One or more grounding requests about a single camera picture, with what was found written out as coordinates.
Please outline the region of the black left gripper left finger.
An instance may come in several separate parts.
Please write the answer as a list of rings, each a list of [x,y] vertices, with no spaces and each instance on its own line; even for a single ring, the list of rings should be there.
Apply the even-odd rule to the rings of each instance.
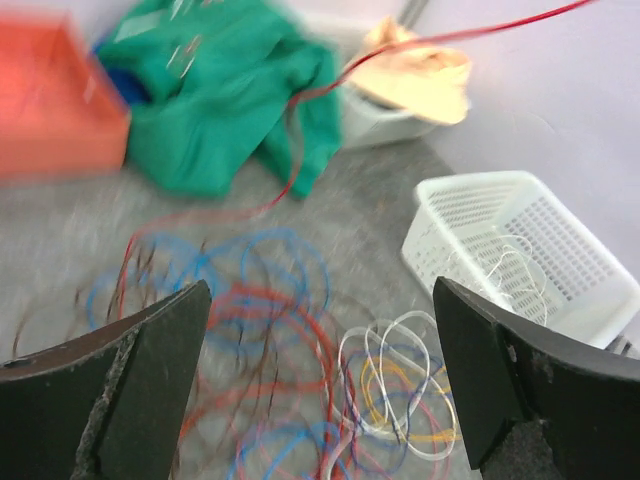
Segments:
[[[210,307],[200,280],[3,363],[2,478],[168,478]]]

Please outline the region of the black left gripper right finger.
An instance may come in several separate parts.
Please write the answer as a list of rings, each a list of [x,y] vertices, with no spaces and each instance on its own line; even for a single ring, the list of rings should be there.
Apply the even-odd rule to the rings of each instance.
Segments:
[[[445,277],[437,329],[471,469],[485,479],[636,479],[639,362]]]

